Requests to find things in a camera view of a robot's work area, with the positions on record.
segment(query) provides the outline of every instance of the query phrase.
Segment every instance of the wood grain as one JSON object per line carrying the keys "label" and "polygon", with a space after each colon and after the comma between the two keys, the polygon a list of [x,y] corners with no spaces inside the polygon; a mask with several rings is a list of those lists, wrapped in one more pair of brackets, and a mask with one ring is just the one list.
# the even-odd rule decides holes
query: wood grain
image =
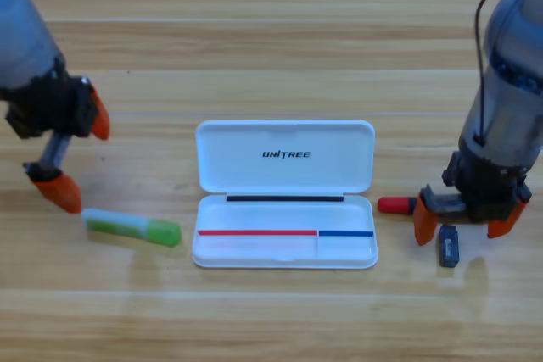
{"label": "wood grain", "polygon": [[[73,141],[84,206],[159,216],[161,248],[84,231],[30,185],[44,139],[0,127],[0,360],[537,361],[543,164],[512,232],[459,226],[441,269],[411,222],[374,208],[364,271],[205,270],[191,260],[194,130],[207,119],[359,118],[377,133],[374,207],[413,194],[455,149],[477,88],[478,0],[36,0],[112,137]],[[489,0],[488,19],[497,0]]]}

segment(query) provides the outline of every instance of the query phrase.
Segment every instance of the red stripe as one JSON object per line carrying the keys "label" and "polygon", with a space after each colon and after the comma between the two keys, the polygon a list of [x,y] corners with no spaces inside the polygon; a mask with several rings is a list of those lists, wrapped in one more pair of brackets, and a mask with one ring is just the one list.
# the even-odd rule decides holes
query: red stripe
{"label": "red stripe", "polygon": [[232,230],[232,231],[221,231],[221,230],[202,230],[198,231],[200,236],[215,236],[215,237],[263,237],[263,236],[275,236],[275,237],[291,237],[291,236],[313,236],[316,237],[317,231],[311,230],[293,230],[293,231],[278,231],[278,230],[269,230],[269,231],[255,231],[255,230]]}

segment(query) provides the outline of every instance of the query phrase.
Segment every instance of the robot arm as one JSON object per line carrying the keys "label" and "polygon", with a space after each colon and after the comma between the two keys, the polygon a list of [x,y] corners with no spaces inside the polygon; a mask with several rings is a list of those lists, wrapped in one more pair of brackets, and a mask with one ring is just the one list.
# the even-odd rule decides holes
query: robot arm
{"label": "robot arm", "polygon": [[458,193],[420,191],[419,245],[432,240],[439,221],[487,223],[489,237],[505,235],[531,198],[524,181],[543,145],[543,0],[501,0],[485,53],[481,88],[442,175]]}
{"label": "robot arm", "polygon": [[53,131],[40,159],[24,164],[42,195],[70,213],[81,212],[81,193],[59,168],[70,139],[109,137],[109,117],[91,82],[71,76],[31,0],[0,0],[0,99],[21,139]]}

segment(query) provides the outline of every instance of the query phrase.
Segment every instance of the red marker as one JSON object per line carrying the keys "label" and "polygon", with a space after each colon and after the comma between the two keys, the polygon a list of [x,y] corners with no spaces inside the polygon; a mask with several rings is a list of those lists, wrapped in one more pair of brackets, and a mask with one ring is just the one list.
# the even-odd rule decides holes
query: red marker
{"label": "red marker", "polygon": [[377,201],[379,212],[384,214],[413,215],[416,197],[382,197]]}

